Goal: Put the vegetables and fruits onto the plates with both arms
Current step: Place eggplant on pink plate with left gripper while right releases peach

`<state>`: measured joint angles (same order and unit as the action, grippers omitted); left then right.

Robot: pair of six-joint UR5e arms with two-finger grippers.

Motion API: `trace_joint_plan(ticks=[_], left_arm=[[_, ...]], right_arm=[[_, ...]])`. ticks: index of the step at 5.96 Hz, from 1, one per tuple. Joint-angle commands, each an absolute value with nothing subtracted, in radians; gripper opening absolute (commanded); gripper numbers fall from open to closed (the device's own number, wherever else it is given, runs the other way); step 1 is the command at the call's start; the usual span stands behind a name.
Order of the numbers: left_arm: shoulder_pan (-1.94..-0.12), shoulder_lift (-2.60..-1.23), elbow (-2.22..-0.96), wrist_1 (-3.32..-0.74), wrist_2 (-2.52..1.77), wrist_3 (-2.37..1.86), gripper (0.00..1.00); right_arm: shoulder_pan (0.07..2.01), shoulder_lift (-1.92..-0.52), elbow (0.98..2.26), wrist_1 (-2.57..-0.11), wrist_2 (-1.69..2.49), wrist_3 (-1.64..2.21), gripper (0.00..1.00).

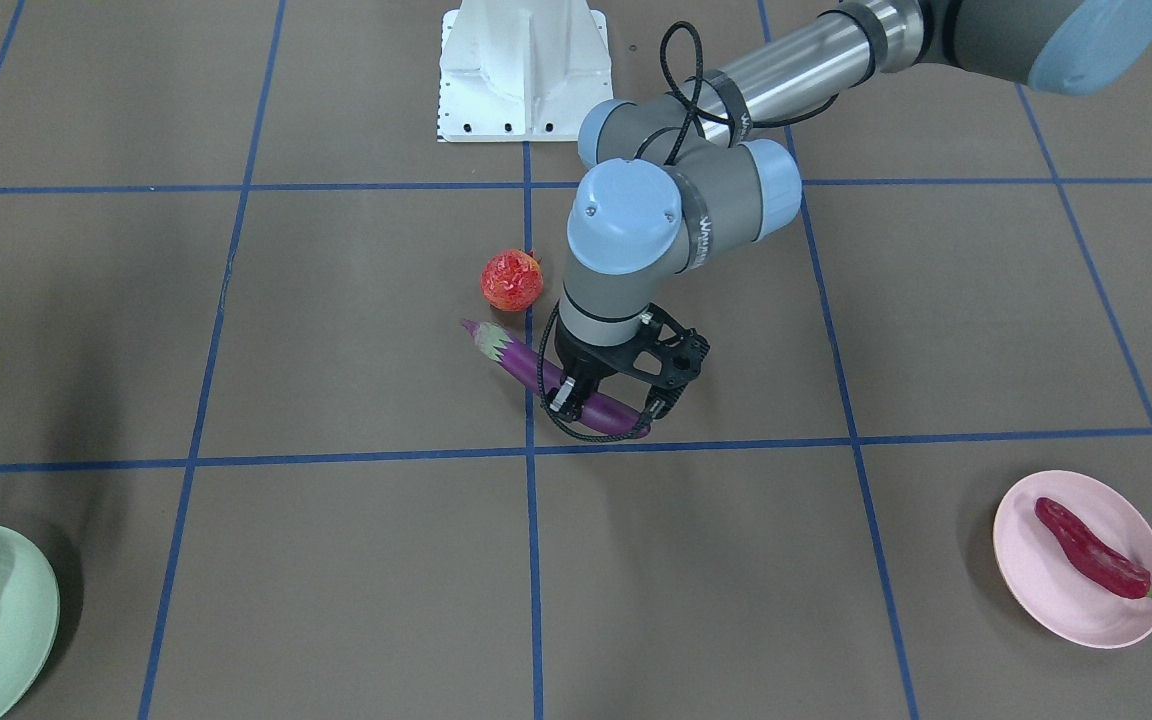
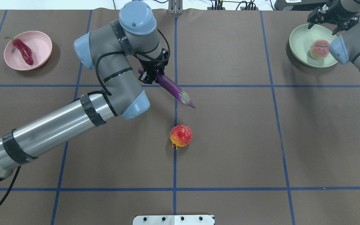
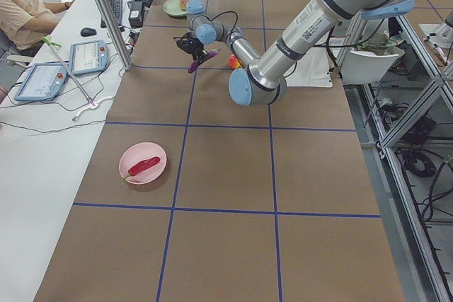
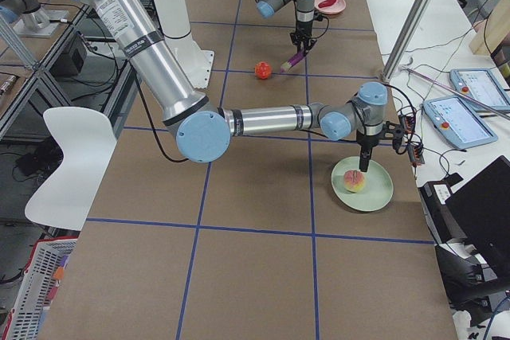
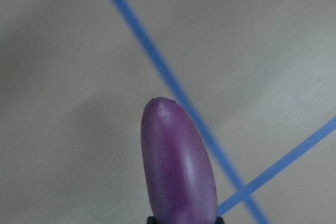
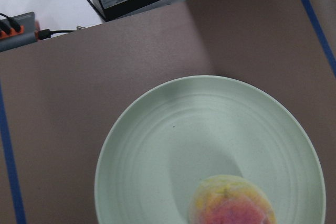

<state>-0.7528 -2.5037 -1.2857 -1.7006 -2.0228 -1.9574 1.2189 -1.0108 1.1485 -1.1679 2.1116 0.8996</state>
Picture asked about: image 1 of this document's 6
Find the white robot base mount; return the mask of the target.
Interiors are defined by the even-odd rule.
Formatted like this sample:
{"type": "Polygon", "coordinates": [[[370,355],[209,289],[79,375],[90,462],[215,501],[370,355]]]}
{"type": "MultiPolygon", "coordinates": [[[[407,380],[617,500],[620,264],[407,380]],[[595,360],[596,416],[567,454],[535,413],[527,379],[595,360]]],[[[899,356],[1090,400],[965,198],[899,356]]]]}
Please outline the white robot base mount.
{"type": "Polygon", "coordinates": [[[612,99],[608,20],[586,1],[462,1],[440,31],[435,141],[573,142],[612,99]]]}

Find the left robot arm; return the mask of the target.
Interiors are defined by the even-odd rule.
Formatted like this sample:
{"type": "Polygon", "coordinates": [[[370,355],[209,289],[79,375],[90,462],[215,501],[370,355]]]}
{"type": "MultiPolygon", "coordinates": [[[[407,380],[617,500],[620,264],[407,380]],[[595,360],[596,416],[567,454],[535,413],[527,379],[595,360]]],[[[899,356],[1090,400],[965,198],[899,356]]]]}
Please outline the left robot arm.
{"type": "Polygon", "coordinates": [[[654,297],[672,275],[780,232],[803,179],[760,138],[818,118],[878,74],[942,65],[1043,94],[1094,94],[1152,41],[1152,1],[840,1],[809,26],[691,76],[664,69],[666,94],[590,109],[586,173],[566,222],[558,304],[521,370],[567,435],[644,437],[698,378],[708,342],[654,297]]]}

